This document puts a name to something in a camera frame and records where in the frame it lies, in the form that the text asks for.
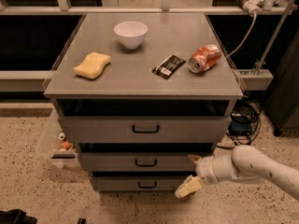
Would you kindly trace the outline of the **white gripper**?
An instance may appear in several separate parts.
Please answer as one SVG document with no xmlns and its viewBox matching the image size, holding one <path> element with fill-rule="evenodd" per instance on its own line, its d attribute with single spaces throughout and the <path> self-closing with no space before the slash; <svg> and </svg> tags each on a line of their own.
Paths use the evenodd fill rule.
<svg viewBox="0 0 299 224">
<path fill-rule="evenodd" d="M 195 172 L 200 178 L 189 175 L 175 191 L 177 198 L 183 198 L 201 189 L 203 182 L 212 185 L 221 181 L 236 181 L 240 178 L 240 172 L 234 166 L 229 155 L 221 157 L 209 156 L 202 159 L 201 156 L 189 154 L 188 159 L 196 164 Z"/>
</svg>

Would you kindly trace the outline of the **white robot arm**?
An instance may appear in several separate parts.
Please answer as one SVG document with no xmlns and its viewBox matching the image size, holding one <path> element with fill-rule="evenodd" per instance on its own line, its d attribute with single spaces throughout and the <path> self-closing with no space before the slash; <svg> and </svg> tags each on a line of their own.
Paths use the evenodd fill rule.
<svg viewBox="0 0 299 224">
<path fill-rule="evenodd" d="M 250 184 L 267 180 L 299 201 L 299 171 L 272 160 L 255 147 L 240 145 L 229 155 L 188 158 L 195 164 L 196 176 L 189 175 L 182 182 L 175 191 L 177 198 L 221 181 Z"/>
</svg>

